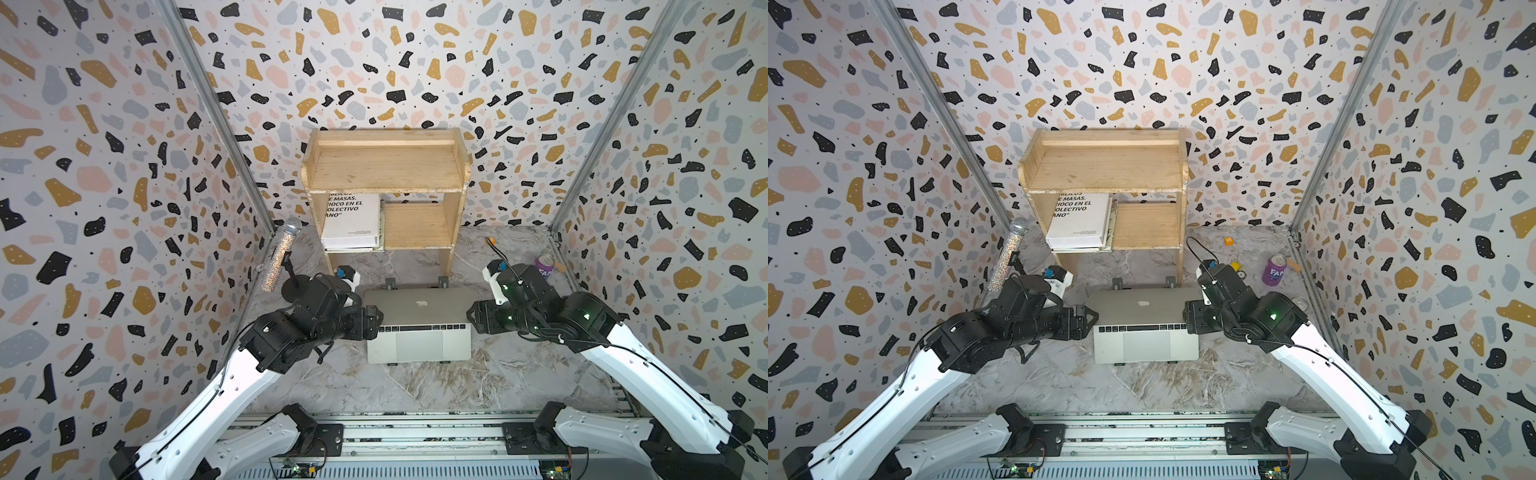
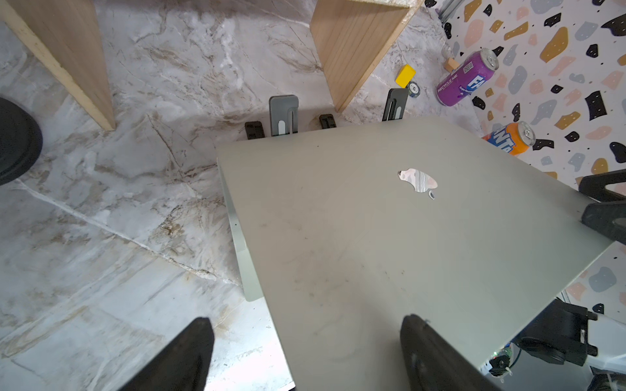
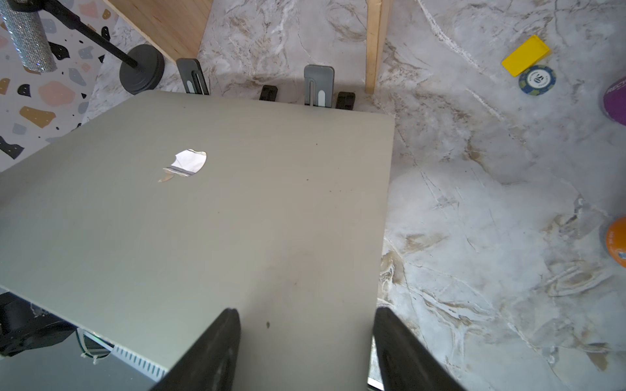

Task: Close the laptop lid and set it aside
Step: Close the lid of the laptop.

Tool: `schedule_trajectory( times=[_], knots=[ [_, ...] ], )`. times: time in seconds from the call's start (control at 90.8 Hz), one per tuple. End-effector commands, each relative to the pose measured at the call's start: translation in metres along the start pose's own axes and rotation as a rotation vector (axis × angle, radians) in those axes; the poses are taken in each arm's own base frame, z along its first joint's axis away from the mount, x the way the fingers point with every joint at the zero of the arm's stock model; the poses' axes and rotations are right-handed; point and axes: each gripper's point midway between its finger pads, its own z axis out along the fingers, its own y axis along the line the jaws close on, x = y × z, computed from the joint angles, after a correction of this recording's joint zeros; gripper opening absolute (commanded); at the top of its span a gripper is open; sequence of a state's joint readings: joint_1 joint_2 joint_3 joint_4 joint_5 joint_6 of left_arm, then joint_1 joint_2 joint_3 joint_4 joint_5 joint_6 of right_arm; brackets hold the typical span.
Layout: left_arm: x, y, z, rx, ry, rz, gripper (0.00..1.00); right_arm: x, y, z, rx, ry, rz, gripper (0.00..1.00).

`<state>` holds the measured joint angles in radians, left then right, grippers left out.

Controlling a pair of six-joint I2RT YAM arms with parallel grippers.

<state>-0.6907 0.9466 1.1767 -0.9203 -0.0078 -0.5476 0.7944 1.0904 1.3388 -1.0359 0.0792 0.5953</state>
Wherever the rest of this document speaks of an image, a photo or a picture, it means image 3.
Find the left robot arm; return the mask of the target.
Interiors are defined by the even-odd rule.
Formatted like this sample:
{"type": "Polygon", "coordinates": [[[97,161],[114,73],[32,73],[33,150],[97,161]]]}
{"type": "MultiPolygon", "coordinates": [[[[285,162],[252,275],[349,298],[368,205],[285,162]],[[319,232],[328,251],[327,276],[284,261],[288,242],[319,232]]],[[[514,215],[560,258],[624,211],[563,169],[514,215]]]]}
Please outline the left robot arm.
{"type": "Polygon", "coordinates": [[[1,356],[59,344],[77,327],[13,293],[1,295],[1,356]]]}

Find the silver laptop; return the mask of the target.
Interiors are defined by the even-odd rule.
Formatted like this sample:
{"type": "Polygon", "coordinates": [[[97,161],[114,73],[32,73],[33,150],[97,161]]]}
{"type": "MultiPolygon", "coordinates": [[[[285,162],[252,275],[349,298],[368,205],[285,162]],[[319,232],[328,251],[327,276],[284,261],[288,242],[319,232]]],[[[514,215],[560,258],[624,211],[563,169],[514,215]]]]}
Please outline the silver laptop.
{"type": "Polygon", "coordinates": [[[367,387],[393,117],[146,91],[1,174],[1,285],[164,368],[227,308],[237,390],[367,387]]]}

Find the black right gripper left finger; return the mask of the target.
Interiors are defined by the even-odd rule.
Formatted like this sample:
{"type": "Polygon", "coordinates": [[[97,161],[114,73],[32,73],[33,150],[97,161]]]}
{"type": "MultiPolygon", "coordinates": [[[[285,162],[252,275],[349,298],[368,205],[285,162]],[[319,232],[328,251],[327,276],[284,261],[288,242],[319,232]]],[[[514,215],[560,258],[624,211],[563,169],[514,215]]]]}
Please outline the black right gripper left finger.
{"type": "Polygon", "coordinates": [[[241,341],[237,310],[224,310],[152,391],[232,389],[241,341]]]}

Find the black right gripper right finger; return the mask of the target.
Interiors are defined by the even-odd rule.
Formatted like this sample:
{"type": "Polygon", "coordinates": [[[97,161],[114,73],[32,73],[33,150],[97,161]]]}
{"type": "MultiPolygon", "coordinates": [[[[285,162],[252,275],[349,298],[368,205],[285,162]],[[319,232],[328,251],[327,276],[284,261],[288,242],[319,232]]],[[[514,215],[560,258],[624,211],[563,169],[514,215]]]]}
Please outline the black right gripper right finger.
{"type": "Polygon", "coordinates": [[[373,337],[385,390],[464,390],[392,309],[377,308],[373,337]]]}

